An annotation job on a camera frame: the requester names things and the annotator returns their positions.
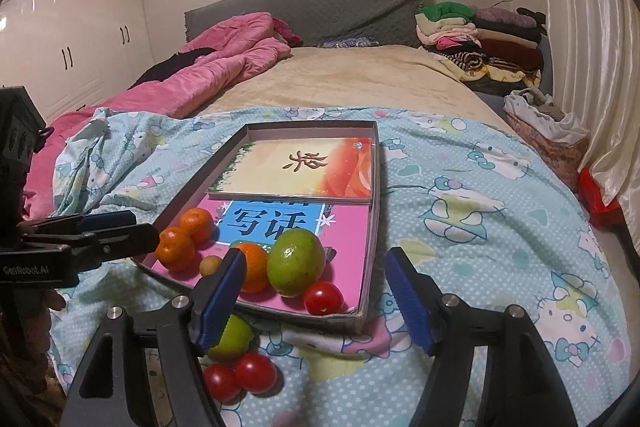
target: cherry tomato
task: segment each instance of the cherry tomato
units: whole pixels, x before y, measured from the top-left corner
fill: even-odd
[[[314,282],[305,290],[305,308],[312,315],[338,313],[344,306],[344,298],[335,284]]]
[[[219,402],[229,403],[242,391],[235,372],[226,365],[209,365],[204,368],[202,374],[209,394]]]
[[[236,363],[238,383],[249,393],[270,391],[278,381],[278,370],[271,360],[258,353],[247,353]]]

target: blue label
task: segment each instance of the blue label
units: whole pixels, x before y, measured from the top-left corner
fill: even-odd
[[[280,234],[289,229],[306,229],[318,233],[322,203],[287,201],[231,201],[218,224],[217,243],[231,245],[250,241],[273,245]]]

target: metal screw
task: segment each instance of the metal screw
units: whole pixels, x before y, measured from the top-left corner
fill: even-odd
[[[187,297],[187,295],[178,295],[171,301],[171,306],[178,309],[184,308],[187,304],[189,304],[189,298]]]
[[[442,296],[442,303],[447,308],[455,308],[458,304],[460,304],[460,298],[457,295],[453,295],[453,293],[445,293]]]
[[[507,308],[507,311],[514,319],[521,319],[524,317],[524,308],[522,306],[518,306],[517,304],[512,304]]]
[[[121,315],[122,315],[122,308],[120,308],[119,306],[114,306],[107,312],[107,317],[109,317],[111,320],[117,319]]]

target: blue gripper pad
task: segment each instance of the blue gripper pad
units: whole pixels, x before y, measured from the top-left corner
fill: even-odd
[[[90,214],[82,216],[78,223],[78,232],[93,232],[95,230],[115,229],[136,224],[136,214],[130,210],[107,212],[105,214]]]
[[[431,278],[418,274],[402,248],[398,247],[386,252],[385,275],[412,342],[432,355],[435,340],[431,333],[430,313],[418,294],[418,288],[423,289],[422,285],[426,283],[422,278]]]
[[[244,253],[231,248],[216,272],[203,277],[193,287],[189,336],[201,357],[218,345],[245,275]]]

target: wardrobe door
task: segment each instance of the wardrobe door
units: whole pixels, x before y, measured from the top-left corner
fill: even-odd
[[[64,0],[60,5],[64,29],[64,50],[71,71],[74,95],[66,110],[77,110],[108,98],[97,57],[102,52],[102,19],[97,16],[96,0]]]
[[[3,78],[25,86],[42,117],[51,122],[74,105],[75,85],[66,52],[65,0],[12,0],[0,5]]]
[[[118,0],[91,0],[96,44],[93,57],[102,83],[103,100],[135,82],[127,59],[127,36]]]
[[[115,3],[118,21],[124,29],[124,51],[130,76],[126,87],[129,87],[153,65],[151,45],[142,0],[115,0]]]

